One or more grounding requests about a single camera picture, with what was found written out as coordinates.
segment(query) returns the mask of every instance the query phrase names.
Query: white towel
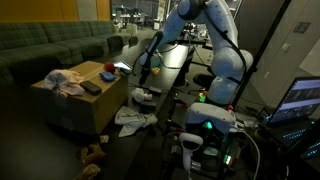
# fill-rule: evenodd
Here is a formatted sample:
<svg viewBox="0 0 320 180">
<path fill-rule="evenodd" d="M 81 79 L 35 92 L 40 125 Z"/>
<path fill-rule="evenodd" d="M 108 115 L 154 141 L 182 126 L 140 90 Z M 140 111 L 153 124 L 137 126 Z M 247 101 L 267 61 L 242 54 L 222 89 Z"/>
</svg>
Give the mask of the white towel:
<svg viewBox="0 0 320 180">
<path fill-rule="evenodd" d="M 84 77 L 76 71 L 53 70 L 44 79 L 42 88 L 54 90 L 63 97 L 68 95 L 83 95 L 85 90 L 80 86 Z"/>
<path fill-rule="evenodd" d="M 141 114 L 135 109 L 122 106 L 117 112 L 115 123 L 123 125 L 119 137 L 130 136 L 140 127 L 147 127 L 150 124 L 157 123 L 158 119 L 154 114 Z"/>
</svg>

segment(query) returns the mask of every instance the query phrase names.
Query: green sofa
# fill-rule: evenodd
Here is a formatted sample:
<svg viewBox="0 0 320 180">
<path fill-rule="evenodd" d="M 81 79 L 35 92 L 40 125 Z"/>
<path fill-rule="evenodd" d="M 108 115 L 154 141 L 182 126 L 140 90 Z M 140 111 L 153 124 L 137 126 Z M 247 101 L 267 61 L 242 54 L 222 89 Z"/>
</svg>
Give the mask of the green sofa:
<svg viewBox="0 0 320 180">
<path fill-rule="evenodd" d="M 13 63 L 56 56 L 61 64 L 77 64 L 87 47 L 109 51 L 107 38 L 116 35 L 128 44 L 130 35 L 116 33 L 113 21 L 0 23 L 0 86 L 14 83 Z"/>
</svg>

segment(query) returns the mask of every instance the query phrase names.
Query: desk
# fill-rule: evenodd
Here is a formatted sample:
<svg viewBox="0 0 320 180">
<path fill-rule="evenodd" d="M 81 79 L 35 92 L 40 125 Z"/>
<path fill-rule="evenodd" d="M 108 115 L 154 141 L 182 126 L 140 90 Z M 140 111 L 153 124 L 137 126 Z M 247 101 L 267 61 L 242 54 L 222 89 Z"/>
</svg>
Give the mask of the desk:
<svg viewBox="0 0 320 180">
<path fill-rule="evenodd" d="M 140 41 L 136 46 L 130 48 L 125 46 L 122 51 L 109 52 L 104 58 L 97 61 L 125 61 L 133 66 L 135 59 L 144 51 L 149 42 L 150 39 Z M 164 45 L 159 48 L 159 50 L 161 52 L 170 49 L 171 47 L 173 46 Z M 188 47 L 179 45 L 174 50 L 163 53 L 164 64 L 168 67 L 181 67 L 187 56 L 187 51 Z M 136 66 L 135 71 L 139 74 L 139 63 L 137 63 Z M 153 97 L 153 101 L 157 102 L 156 110 L 153 112 L 155 115 L 158 115 L 160 108 L 167 97 L 167 91 L 170 90 L 178 73 L 179 69 L 162 68 L 157 76 L 150 75 L 148 77 L 144 85 L 145 87 L 155 86 L 164 90 L 161 96 Z M 129 76 L 129 82 L 132 84 L 138 84 L 139 79 L 140 76 Z M 129 87 L 128 106 L 139 109 L 139 106 L 137 106 L 131 98 L 131 91 L 135 88 L 136 87 Z M 109 135 L 110 143 L 101 145 L 103 151 L 107 154 L 107 158 L 103 166 L 101 166 L 102 172 L 99 175 L 99 179 L 125 179 L 126 173 L 128 172 L 137 151 L 148 134 L 148 129 L 142 129 L 133 136 L 119 138 L 118 136 L 121 128 L 122 126 L 110 123 L 102 132 L 102 134 Z"/>
</svg>

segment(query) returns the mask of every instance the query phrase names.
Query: table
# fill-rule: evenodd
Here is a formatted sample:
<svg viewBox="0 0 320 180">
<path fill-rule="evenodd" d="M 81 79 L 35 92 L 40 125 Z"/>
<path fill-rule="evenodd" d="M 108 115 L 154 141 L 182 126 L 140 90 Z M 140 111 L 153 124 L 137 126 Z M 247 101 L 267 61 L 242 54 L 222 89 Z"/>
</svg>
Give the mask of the table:
<svg viewBox="0 0 320 180">
<path fill-rule="evenodd" d="M 113 51 L 106 53 L 102 59 L 97 60 L 98 62 L 116 62 L 125 61 L 129 65 L 133 66 L 134 61 L 139 56 L 141 52 L 144 51 L 145 47 L 149 44 L 150 39 L 140 41 L 136 46 L 128 47 L 125 46 L 121 51 Z M 159 51 L 165 51 L 172 48 L 172 45 L 164 45 L 159 48 Z M 188 47 L 179 45 L 172 51 L 163 53 L 163 62 L 167 67 L 181 67 L 185 58 L 187 57 Z M 137 73 L 140 72 L 139 63 L 135 67 Z M 154 96 L 153 101 L 157 102 L 157 107 L 153 111 L 157 115 L 160 111 L 163 102 L 165 101 L 168 91 L 170 90 L 176 76 L 179 73 L 179 69 L 166 69 L 162 68 L 157 76 L 149 75 L 144 87 L 154 86 L 161 88 L 163 93 L 161 96 Z M 140 76 L 129 76 L 129 83 L 138 85 Z M 131 98 L 131 91 L 136 87 L 129 87 L 129 100 L 128 106 L 132 108 L 139 109 Z M 102 134 L 107 134 L 110 137 L 110 143 L 102 144 L 101 147 L 103 151 L 107 154 L 106 161 L 102 168 L 100 174 L 101 179 L 124 179 L 126 173 L 128 172 L 131 163 L 133 162 L 137 151 L 139 150 L 143 140 L 148 134 L 148 129 L 140 130 L 136 135 L 130 137 L 119 138 L 119 132 L 122 126 L 110 123 L 102 132 Z"/>
</svg>

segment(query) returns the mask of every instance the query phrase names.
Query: floor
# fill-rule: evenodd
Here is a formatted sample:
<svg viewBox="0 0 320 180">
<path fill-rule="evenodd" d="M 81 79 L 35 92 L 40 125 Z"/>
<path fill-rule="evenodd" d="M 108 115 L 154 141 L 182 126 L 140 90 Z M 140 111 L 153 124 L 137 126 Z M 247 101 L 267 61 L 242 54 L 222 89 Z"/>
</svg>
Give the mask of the floor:
<svg viewBox="0 0 320 180">
<path fill-rule="evenodd" d="M 144 28 L 138 31 L 138 38 L 151 38 L 154 30 Z M 210 62 L 211 52 L 197 47 L 202 61 Z M 180 87 L 185 93 L 189 89 L 200 87 L 192 82 L 196 73 L 205 72 L 206 67 L 191 64 L 187 79 L 188 87 Z M 47 126 L 38 111 L 29 88 L 8 87 L 0 89 L 0 177 L 3 180 L 46 179 L 68 180 L 79 171 L 77 152 L 86 144 L 86 140 L 76 141 L 79 137 L 66 138 L 64 133 Z M 261 110 L 263 102 L 251 84 L 245 89 L 238 105 L 246 110 L 251 107 Z M 136 156 L 126 179 L 160 179 L 161 177 L 161 130 L 166 120 L 168 106 L 165 106 L 155 134 L 148 136 Z"/>
</svg>

